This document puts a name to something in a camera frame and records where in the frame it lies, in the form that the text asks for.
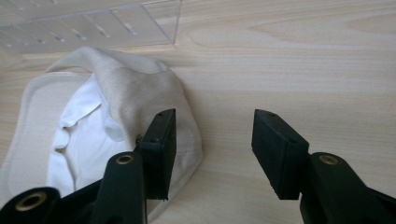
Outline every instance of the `white cloth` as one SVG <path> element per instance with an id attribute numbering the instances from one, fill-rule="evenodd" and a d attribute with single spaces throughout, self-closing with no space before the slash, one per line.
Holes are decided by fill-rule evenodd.
<path id="1" fill-rule="evenodd" d="M 62 197 L 82 189 L 103 177 L 104 161 L 128 148 L 92 74 L 61 115 L 49 153 L 47 185 Z"/>
<path id="2" fill-rule="evenodd" d="M 111 141 L 118 139 L 118 135 L 112 136 L 113 131 L 121 130 L 126 150 L 134 150 L 136 136 L 146 132 L 154 116 L 158 112 L 175 108 L 177 154 L 169 189 L 169 201 L 148 201 L 148 220 L 158 216 L 192 176 L 203 157 L 201 137 L 177 76 L 165 64 L 154 59 L 114 50 L 84 47 L 64 56 L 53 64 L 45 75 L 33 79 L 26 87 L 21 100 L 17 129 L 0 170 L 0 206 L 23 191 L 43 187 L 46 184 L 47 174 L 61 175 L 57 183 L 53 181 L 51 184 L 56 188 L 68 189 L 72 184 L 74 189 L 78 189 L 91 182 L 89 179 L 91 174 L 102 174 L 101 166 L 106 166 L 107 154 L 102 157 L 90 148 L 93 153 L 91 156 L 97 158 L 90 158 L 90 161 L 75 161 L 71 160 L 74 155 L 59 152 L 56 154 L 53 150 L 56 147 L 62 148 L 57 141 L 53 141 L 54 135 L 60 134 L 60 139 L 66 136 L 59 133 L 58 127 L 67 126 L 62 124 L 60 126 L 60 121 L 63 120 L 60 117 L 63 118 L 63 114 L 67 114 L 65 111 L 68 110 L 65 109 L 68 102 L 74 102 L 71 100 L 73 95 L 81 90 L 81 86 L 92 77 L 92 74 L 105 100 L 100 101 L 96 98 L 96 104 L 89 100 L 88 104 L 92 104 L 88 109 L 90 115 L 78 120 L 77 129 L 76 125 L 68 125 L 71 128 L 66 130 L 72 137 L 68 139 L 68 144 L 64 144 L 67 145 L 67 149 L 74 145 L 75 140 L 76 143 L 84 141 L 84 139 L 74 139 L 73 136 L 77 138 L 82 136 L 75 132 L 80 132 L 84 128 L 91 129 L 91 126 L 86 124 L 96 123 L 94 124 L 98 127 L 96 130 L 105 129 L 105 134 Z M 103 113 L 107 112 L 109 116 L 103 116 Z M 102 119 L 102 122 L 91 122 L 90 119 Z M 111 144 L 117 144 L 114 142 L 118 141 L 111 142 L 110 139 L 107 140 Z M 114 147 L 114 152 L 118 150 L 123 148 Z M 69 166 L 68 161 L 76 163 L 70 167 L 85 166 L 91 169 L 86 173 L 87 175 L 83 175 L 84 180 L 80 180 L 79 174 L 82 172 L 79 169 L 64 167 L 66 164 Z M 64 172 L 68 182 L 62 180 L 64 174 L 61 172 Z"/>

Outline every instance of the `wooden surface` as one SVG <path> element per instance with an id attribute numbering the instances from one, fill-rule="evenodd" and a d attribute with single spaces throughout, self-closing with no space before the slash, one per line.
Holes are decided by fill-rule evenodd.
<path id="1" fill-rule="evenodd" d="M 255 108 L 396 197 L 396 1 L 184 0 L 174 46 L 120 50 L 175 71 L 203 137 L 202 164 L 153 223 L 303 223 L 251 151 Z M 62 55 L 0 51 L 0 162 L 24 86 Z"/>

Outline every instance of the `wood grain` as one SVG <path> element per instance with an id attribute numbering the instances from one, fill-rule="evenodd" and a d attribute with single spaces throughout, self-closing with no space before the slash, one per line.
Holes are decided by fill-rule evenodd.
<path id="1" fill-rule="evenodd" d="M 153 223 L 303 223 L 251 152 L 255 108 L 396 197 L 396 1 L 185 0 L 174 46 L 119 50 L 175 71 L 203 137 L 201 166 Z M 0 51 L 0 162 L 25 84 L 62 55 Z"/>

